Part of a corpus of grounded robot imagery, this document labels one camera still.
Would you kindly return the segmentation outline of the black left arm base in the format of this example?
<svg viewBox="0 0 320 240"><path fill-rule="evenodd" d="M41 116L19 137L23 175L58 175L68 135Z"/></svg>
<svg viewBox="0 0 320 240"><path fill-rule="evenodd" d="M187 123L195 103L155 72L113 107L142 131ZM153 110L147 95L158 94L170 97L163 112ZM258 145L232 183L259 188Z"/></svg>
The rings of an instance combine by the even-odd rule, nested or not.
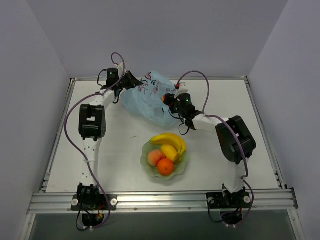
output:
<svg viewBox="0 0 320 240"><path fill-rule="evenodd" d="M100 192L97 186L79 184L72 197L70 210L77 212L76 229L80 232L101 227L116 210L118 196Z"/></svg>

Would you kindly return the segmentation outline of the yellow fake banana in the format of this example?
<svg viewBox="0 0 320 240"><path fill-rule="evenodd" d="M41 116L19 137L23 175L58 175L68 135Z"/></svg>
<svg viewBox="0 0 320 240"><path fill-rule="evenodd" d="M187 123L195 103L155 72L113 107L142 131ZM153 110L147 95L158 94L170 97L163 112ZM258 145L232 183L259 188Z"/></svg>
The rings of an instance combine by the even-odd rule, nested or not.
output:
<svg viewBox="0 0 320 240"><path fill-rule="evenodd" d="M179 154L179 158L173 162L174 164L182 161L183 154L187 150L185 141L180 136L169 132L153 136L149 142L152 145L159 145L160 147L165 144L174 146Z"/></svg>

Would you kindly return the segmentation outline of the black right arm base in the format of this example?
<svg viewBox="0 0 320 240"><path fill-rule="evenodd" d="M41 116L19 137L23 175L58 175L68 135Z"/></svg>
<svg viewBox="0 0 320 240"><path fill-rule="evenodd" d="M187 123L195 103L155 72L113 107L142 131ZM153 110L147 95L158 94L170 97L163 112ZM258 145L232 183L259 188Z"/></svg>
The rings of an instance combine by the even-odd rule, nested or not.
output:
<svg viewBox="0 0 320 240"><path fill-rule="evenodd" d="M215 224L224 224L227 228L236 229L251 213L255 195L252 188L245 187L238 192L230 193L225 187L220 192L207 192L206 204L210 220Z"/></svg>

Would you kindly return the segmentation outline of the yellow fake lemon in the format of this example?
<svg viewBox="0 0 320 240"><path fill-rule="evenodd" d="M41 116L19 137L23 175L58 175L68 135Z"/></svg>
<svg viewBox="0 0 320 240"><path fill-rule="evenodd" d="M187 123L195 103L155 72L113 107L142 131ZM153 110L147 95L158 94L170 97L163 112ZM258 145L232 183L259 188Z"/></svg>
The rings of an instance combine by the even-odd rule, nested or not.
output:
<svg viewBox="0 0 320 240"><path fill-rule="evenodd" d="M164 153L165 157L173 162L179 158L179 153L176 148L170 144L163 144L160 150Z"/></svg>

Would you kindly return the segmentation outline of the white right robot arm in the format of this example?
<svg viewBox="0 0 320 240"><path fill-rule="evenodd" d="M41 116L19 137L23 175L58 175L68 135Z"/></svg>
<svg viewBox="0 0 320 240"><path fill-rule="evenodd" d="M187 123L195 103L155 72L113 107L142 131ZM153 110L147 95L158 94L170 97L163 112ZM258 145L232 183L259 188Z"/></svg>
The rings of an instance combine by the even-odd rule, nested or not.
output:
<svg viewBox="0 0 320 240"><path fill-rule="evenodd" d="M178 96L167 93L162 101L172 114L183 119L189 129L217 135L221 151L228 160L222 185L226 191L222 193L222 200L225 205L234 206L240 201L239 191L245 187L245 178L249 176L247 160L257 147L243 118L238 115L230 118L207 115L196 109L189 93Z"/></svg>

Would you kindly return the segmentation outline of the orange fake fruit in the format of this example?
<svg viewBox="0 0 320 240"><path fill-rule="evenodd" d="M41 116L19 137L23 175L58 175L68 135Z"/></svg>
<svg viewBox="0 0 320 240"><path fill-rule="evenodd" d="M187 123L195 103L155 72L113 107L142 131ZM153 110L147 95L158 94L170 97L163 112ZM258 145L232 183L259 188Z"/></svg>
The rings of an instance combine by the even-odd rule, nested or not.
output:
<svg viewBox="0 0 320 240"><path fill-rule="evenodd" d="M162 176L169 176L174 172L174 162L168 158L163 158L157 164L158 173Z"/></svg>

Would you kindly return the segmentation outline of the pink fake peach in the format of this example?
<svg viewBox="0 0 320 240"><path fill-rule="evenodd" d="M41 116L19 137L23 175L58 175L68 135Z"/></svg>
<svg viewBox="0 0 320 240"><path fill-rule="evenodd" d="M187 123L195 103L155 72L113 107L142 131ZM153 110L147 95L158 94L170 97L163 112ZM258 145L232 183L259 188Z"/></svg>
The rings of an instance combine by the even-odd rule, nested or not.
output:
<svg viewBox="0 0 320 240"><path fill-rule="evenodd" d="M166 156L161 150L155 149L148 153L147 161L152 167L156 167L159 161L165 158Z"/></svg>

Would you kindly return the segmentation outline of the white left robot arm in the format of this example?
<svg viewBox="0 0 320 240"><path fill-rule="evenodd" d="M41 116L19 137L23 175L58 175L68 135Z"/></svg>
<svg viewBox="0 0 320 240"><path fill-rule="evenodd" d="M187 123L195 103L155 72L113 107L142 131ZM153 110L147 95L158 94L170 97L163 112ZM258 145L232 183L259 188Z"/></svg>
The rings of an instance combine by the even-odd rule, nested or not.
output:
<svg viewBox="0 0 320 240"><path fill-rule="evenodd" d="M94 189L98 187L98 161L102 138L107 132L106 109L110 104L117 104L124 90L141 87L143 82L130 71L117 65L106 71L106 82L94 99L88 104L81 104L79 109L78 131L82 138L84 163L79 187Z"/></svg>

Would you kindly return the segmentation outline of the light blue plastic bag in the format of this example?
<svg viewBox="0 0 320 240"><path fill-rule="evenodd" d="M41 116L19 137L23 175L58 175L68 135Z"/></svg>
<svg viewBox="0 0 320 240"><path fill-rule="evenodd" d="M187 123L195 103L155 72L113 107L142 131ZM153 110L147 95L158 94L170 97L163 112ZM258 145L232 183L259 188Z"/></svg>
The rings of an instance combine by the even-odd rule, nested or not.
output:
<svg viewBox="0 0 320 240"><path fill-rule="evenodd" d="M146 73L141 82L142 85L120 94L126 110L157 127L172 128L178 120L170 115L169 107L163 103L162 98L166 94L176 94L174 84L157 71Z"/></svg>

